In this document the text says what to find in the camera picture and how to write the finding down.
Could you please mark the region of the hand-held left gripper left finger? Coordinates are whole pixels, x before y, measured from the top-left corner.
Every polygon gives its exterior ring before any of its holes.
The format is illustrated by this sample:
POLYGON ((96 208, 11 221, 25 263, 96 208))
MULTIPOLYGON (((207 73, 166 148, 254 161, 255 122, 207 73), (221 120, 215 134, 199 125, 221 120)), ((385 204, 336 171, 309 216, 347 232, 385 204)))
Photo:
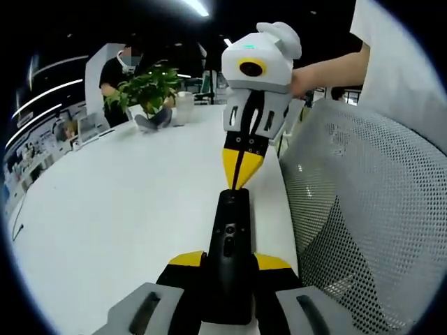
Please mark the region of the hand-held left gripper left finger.
POLYGON ((198 334, 206 252, 180 254, 109 311, 102 334, 198 334))

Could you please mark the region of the person's right hand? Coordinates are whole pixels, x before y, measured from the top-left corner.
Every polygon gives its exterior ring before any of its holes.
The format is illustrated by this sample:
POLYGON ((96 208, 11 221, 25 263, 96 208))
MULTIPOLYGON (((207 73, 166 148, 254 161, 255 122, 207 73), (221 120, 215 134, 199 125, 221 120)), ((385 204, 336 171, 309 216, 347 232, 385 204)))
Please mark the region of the person's right hand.
POLYGON ((308 91, 318 86, 313 66, 305 66, 293 70, 291 93, 294 98, 304 98, 308 91))

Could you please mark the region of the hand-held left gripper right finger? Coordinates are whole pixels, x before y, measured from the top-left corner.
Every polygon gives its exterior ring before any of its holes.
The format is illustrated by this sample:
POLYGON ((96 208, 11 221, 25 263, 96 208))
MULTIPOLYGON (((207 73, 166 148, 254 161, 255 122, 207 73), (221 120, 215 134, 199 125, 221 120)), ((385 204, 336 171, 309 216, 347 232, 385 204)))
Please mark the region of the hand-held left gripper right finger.
POLYGON ((254 253, 255 315, 261 334, 354 334, 350 312, 315 286, 305 287, 281 258, 254 253))

